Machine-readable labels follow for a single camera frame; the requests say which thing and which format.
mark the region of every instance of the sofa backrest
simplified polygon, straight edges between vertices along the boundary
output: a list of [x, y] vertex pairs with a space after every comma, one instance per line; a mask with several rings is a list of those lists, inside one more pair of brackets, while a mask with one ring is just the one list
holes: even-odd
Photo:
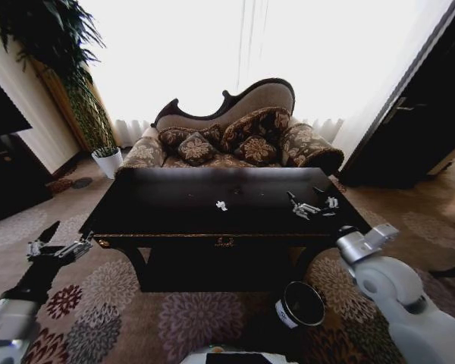
[[162, 131], [168, 127], [203, 129], [214, 123], [224, 131], [231, 123], [252, 111], [269, 106], [286, 108], [290, 113], [295, 106], [293, 87], [280, 78], [258, 81], [237, 96], [223, 91], [224, 101], [214, 114], [193, 116], [178, 108], [178, 99], [170, 101], [158, 114], [152, 127]]

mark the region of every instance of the sheer white curtain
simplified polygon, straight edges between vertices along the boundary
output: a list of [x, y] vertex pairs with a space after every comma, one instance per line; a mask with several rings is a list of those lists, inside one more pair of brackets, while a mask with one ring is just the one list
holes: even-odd
[[107, 46], [91, 47], [101, 60], [91, 73], [111, 119], [128, 124], [130, 135], [119, 130], [124, 146], [172, 99], [185, 112], [208, 115], [223, 89], [234, 91], [242, 0], [80, 3]]
[[102, 63], [92, 73], [114, 120], [138, 120], [142, 130], [176, 97], [184, 111], [207, 115], [223, 89], [282, 77], [300, 120], [344, 121], [334, 143], [346, 155], [450, 3], [82, 0], [108, 47], [93, 49]]

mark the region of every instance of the rug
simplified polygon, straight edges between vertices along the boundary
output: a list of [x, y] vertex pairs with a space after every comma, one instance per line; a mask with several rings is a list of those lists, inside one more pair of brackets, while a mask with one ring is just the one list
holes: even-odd
[[[78, 237], [77, 229], [111, 186], [90, 160], [81, 161], [67, 176], [82, 177], [93, 182], [0, 221], [0, 294], [27, 270], [27, 242], [44, 228], [61, 221], [55, 244]], [[427, 294], [455, 317], [455, 278], [436, 280], [428, 273], [455, 265], [455, 162], [411, 190], [349, 188], [335, 182], [370, 224], [388, 221], [400, 229], [384, 254], [414, 267]], [[357, 292], [336, 250], [314, 260], [306, 281], [325, 301], [325, 320], [318, 327], [289, 333], [290, 347], [276, 347], [273, 343], [286, 332], [270, 321], [270, 293], [141, 293], [126, 257], [95, 245], [78, 263], [59, 272], [39, 312], [42, 329], [25, 362], [177, 363], [190, 351], [213, 343], [285, 350], [283, 354], [304, 363], [403, 361], [384, 317]]]

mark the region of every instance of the sofa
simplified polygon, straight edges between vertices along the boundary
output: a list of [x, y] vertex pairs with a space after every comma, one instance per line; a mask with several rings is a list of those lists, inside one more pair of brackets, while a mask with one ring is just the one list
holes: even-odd
[[344, 154], [293, 117], [293, 87], [260, 80], [237, 96], [228, 91], [219, 110], [193, 116], [169, 102], [130, 150], [128, 168], [318, 167], [338, 170]]

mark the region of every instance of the white flower pot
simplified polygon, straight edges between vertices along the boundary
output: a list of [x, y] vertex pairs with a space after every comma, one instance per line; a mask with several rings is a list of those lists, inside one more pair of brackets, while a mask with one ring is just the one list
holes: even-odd
[[123, 156], [121, 155], [121, 150], [117, 148], [117, 151], [114, 155], [110, 155], [109, 157], [97, 157], [95, 153], [91, 153], [91, 156], [98, 163], [98, 166], [101, 168], [106, 177], [111, 180], [115, 178], [115, 172], [120, 167], [121, 163], [123, 162]]

